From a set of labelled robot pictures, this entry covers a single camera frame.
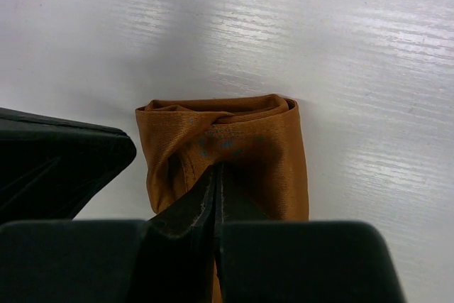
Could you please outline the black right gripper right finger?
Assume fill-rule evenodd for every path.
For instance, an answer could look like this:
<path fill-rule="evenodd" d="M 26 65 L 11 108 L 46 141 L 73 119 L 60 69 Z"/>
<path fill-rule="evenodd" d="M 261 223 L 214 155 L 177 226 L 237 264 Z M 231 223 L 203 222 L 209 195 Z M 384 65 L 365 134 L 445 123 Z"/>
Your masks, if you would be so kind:
<path fill-rule="evenodd" d="M 387 244 L 361 221 L 269 218 L 244 175 L 216 167 L 216 267 L 225 302 L 403 302 Z"/>

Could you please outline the orange brown cloth napkin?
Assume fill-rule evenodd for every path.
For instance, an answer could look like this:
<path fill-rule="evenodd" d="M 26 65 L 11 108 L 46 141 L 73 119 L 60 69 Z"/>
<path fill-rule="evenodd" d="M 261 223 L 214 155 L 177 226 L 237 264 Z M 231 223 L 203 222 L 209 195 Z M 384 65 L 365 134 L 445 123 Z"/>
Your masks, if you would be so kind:
<path fill-rule="evenodd" d="M 131 302 L 301 302 L 309 217 L 298 104 L 276 94 L 135 112 L 155 217 Z"/>

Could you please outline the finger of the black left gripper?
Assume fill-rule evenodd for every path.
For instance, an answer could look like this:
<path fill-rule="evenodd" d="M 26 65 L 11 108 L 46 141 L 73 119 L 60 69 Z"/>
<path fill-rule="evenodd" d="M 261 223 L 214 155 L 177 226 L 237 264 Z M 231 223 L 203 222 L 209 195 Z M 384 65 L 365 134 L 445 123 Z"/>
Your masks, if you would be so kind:
<path fill-rule="evenodd" d="M 73 219 L 135 157 L 120 129 L 1 109 L 1 222 Z"/>

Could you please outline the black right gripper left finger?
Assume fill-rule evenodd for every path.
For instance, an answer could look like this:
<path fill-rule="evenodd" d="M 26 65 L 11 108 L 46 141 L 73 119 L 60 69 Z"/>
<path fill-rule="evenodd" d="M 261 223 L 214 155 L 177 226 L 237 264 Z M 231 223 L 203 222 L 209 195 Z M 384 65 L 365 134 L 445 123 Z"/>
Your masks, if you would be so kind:
<path fill-rule="evenodd" d="M 210 302 L 215 171 L 144 220 L 1 227 L 2 302 Z"/>

